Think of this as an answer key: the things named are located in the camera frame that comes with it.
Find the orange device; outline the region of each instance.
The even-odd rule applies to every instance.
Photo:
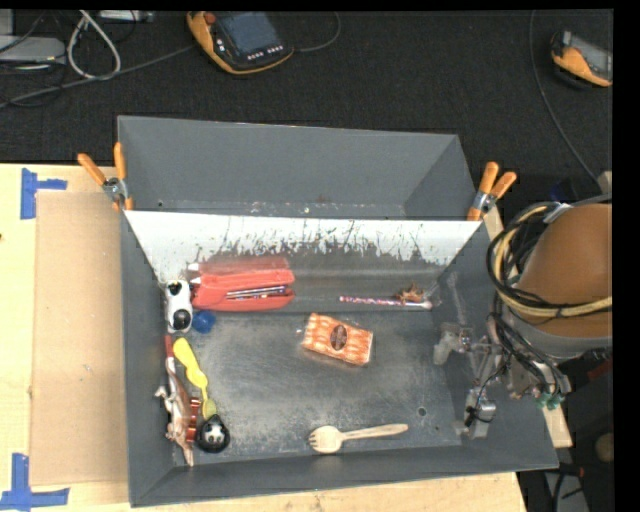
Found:
[[[613,84],[613,54],[568,30],[551,38],[551,58],[560,70],[586,84],[600,87]]]
[[[295,297],[293,272],[284,258],[257,257],[221,263],[194,263],[191,304],[213,311],[279,309]]]
[[[293,55],[263,11],[189,11],[187,25],[204,52],[227,73],[264,71]]]

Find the handheld device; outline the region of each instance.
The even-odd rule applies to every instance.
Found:
[[[600,87],[613,84],[613,54],[569,30],[553,35],[551,57],[560,70],[569,72],[586,83]]]
[[[228,73],[264,71],[293,54],[263,11],[189,11],[187,25],[205,53]]]

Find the black ball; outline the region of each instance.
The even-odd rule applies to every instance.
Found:
[[[229,429],[222,423],[220,416],[214,414],[198,429],[196,442],[200,448],[209,453],[220,453],[231,441]]]

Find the yellow plastic item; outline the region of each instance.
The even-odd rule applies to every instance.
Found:
[[[173,354],[185,367],[189,382],[202,392],[202,416],[204,416],[205,420],[208,420],[216,414],[218,408],[215,402],[208,397],[207,386],[209,385],[209,379],[200,368],[196,355],[193,353],[191,345],[186,338],[178,338],[173,342]]]

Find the cardboard sheet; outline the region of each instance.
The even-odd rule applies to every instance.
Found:
[[[30,483],[126,481],[118,214],[38,192]]]

